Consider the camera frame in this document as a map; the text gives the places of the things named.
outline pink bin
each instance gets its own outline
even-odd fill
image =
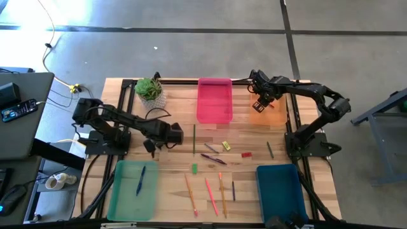
[[[201,78],[198,80],[197,119],[200,123],[229,123],[233,117],[231,80]]]

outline wooden tabletop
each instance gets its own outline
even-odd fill
[[[105,104],[117,106],[121,78],[106,79],[102,93]],[[285,125],[262,126],[249,124],[250,95],[246,86],[233,86],[233,120],[228,125],[200,124],[197,121],[197,86],[196,85],[164,85],[167,94],[165,109],[171,117],[162,118],[168,123],[178,122],[184,131],[184,142],[172,149],[163,148],[156,151],[154,160],[159,166],[158,189],[155,216],[151,221],[166,222],[227,222],[227,223],[262,223],[259,205],[255,171],[259,165],[287,164],[291,161],[287,157],[284,142]],[[127,107],[129,90],[126,93],[124,108]],[[311,123],[318,117],[315,102],[312,99],[297,96],[302,124]],[[138,97],[134,100],[133,115],[144,117],[146,109]],[[196,124],[196,155],[193,156],[193,124]],[[136,130],[132,131],[132,141],[126,160],[152,160],[142,142],[145,137]],[[230,151],[223,149],[221,143],[227,141]],[[271,144],[274,159],[267,150],[266,142]],[[221,151],[216,155],[228,163],[221,165],[205,159],[199,153],[212,154],[205,146],[208,143]],[[242,158],[241,153],[252,152],[251,158]],[[86,160],[82,178],[93,157]],[[315,192],[324,202],[331,213],[341,218],[335,185],[329,165],[321,158],[309,158]],[[192,174],[191,166],[198,164],[198,174]],[[84,208],[94,199],[100,190],[106,156],[100,156],[91,171],[84,191]],[[223,215],[219,172],[223,174],[223,185],[228,210],[227,218]],[[193,207],[186,186],[184,174],[187,174],[198,217],[193,213]],[[219,216],[215,215],[212,202],[205,185],[205,178],[209,180]],[[233,201],[231,182],[235,182],[236,201]],[[80,214],[81,184],[76,195],[73,216]],[[311,218],[310,201],[303,189],[307,214]],[[111,189],[106,195],[103,215],[107,214]]]

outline green eraser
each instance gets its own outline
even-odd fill
[[[193,174],[198,173],[198,165],[196,163],[192,164],[192,173]]]

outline yellow pencil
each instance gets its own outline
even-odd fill
[[[222,192],[222,203],[223,203],[223,213],[224,217],[228,217],[228,211],[226,210],[226,200],[224,199],[224,191],[223,191],[223,182],[222,182],[222,173],[219,173],[219,180],[221,181],[221,192]]]
[[[191,197],[191,201],[192,201],[193,212],[195,213],[195,216],[198,216],[197,207],[195,207],[195,202],[193,201],[193,195],[192,195],[190,183],[188,182],[188,178],[186,178],[186,174],[184,174],[184,175],[185,175],[186,186],[188,187],[188,191],[190,193],[190,197]]]

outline succulent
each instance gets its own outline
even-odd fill
[[[135,92],[147,101],[155,100],[162,92],[161,83],[149,78],[137,80]]]

